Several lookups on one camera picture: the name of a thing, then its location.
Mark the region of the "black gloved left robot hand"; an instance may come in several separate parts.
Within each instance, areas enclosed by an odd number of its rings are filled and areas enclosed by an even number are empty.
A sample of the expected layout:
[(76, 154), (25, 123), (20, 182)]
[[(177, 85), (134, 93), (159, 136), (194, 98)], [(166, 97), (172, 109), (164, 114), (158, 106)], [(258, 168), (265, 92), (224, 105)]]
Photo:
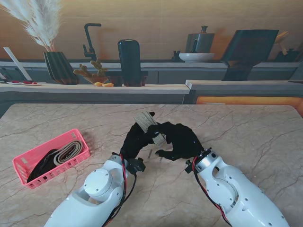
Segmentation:
[(136, 159), (142, 148), (154, 143), (152, 138), (155, 136), (154, 132), (144, 132), (138, 123), (135, 123), (127, 133), (120, 153), (126, 160)]

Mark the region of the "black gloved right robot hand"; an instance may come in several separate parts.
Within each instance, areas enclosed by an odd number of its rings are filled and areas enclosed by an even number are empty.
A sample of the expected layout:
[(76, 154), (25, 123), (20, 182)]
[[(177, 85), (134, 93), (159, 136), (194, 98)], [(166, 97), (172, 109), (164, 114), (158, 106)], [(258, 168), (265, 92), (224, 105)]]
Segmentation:
[(160, 133), (166, 136), (166, 142), (173, 146), (172, 151), (160, 149), (156, 151), (156, 155), (171, 161), (196, 157), (205, 150), (192, 129), (180, 123), (151, 125), (147, 132), (153, 137)]

